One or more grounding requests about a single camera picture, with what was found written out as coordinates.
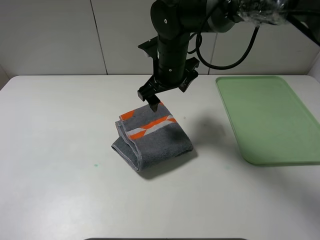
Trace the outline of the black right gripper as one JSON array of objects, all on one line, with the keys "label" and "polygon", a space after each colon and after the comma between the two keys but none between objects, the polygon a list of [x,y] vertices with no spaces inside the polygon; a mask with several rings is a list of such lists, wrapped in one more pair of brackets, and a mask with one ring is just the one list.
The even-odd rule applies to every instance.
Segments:
[{"label": "black right gripper", "polygon": [[157,60],[153,62],[153,66],[155,67],[153,75],[137,91],[138,97],[142,101],[147,101],[153,112],[157,112],[161,103],[157,94],[173,89],[179,89],[184,93],[199,76],[196,71],[196,68],[199,67],[199,60],[195,57],[187,59],[183,68],[165,67],[161,69]]}]

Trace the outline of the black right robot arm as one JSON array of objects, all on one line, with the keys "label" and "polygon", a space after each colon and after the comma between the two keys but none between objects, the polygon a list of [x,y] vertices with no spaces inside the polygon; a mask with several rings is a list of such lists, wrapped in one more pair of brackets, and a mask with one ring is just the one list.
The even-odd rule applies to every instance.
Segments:
[{"label": "black right robot arm", "polygon": [[255,28],[243,56],[247,57],[263,24],[290,23],[311,41],[320,42],[320,3],[317,0],[157,0],[150,8],[157,36],[140,44],[153,61],[153,74],[139,88],[139,98],[156,112],[158,93],[172,89],[185,92],[207,63],[200,47],[202,33],[225,33],[236,23],[251,22]]}]

